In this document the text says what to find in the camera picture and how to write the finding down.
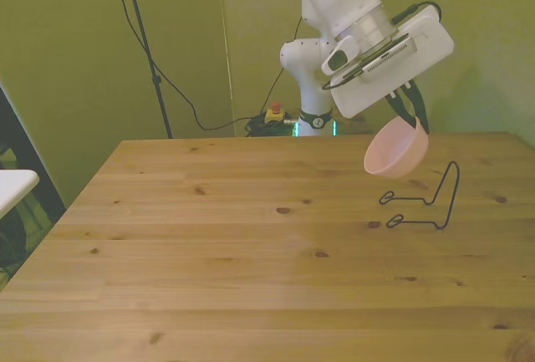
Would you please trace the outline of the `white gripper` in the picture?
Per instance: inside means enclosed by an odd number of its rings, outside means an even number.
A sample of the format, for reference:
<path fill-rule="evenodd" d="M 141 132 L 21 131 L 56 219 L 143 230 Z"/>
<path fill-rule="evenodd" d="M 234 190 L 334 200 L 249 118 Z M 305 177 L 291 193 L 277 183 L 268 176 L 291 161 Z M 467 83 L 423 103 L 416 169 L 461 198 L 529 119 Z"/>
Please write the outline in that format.
<path fill-rule="evenodd" d="M 413 80 L 454 49 L 454 42 L 429 6 L 399 27 L 387 48 L 370 60 L 338 72 L 330 90 L 340 114 L 352 118 L 386 96 L 391 109 L 405 122 L 415 117 L 406 109 L 398 88 L 408 83 L 407 97 L 427 135 L 430 126 L 423 96 Z"/>

